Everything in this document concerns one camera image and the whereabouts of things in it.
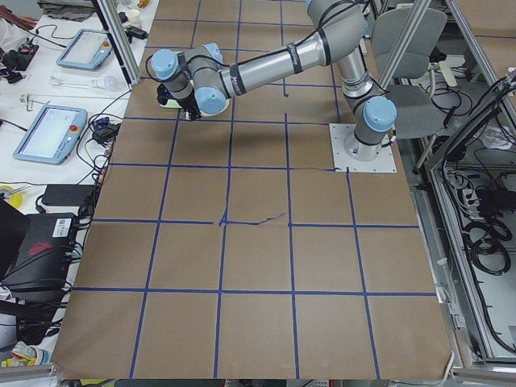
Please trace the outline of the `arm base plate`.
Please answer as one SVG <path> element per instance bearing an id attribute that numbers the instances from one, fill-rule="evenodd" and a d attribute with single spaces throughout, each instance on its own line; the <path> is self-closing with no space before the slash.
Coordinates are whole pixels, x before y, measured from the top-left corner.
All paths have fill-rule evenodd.
<path id="1" fill-rule="evenodd" d="M 355 137 L 355 124 L 330 123 L 334 170 L 342 173 L 396 173 L 393 149 L 387 134 L 377 145 L 365 145 Z"/>

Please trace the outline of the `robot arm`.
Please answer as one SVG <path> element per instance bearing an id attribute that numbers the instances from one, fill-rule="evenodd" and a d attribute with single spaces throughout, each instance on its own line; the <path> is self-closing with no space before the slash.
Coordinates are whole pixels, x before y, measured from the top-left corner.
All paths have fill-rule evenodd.
<path id="1" fill-rule="evenodd" d="M 145 64 L 154 81 L 176 101 L 188 120 L 222 113 L 228 100 L 314 68 L 339 69 L 343 96 L 356 117 L 344 141 L 354 160 L 374 160 L 397 109 L 368 71 L 360 49 L 366 21 L 357 1 L 308 1 L 313 30 L 281 48 L 234 64 L 223 62 L 215 43 L 185 52 L 160 49 Z"/>

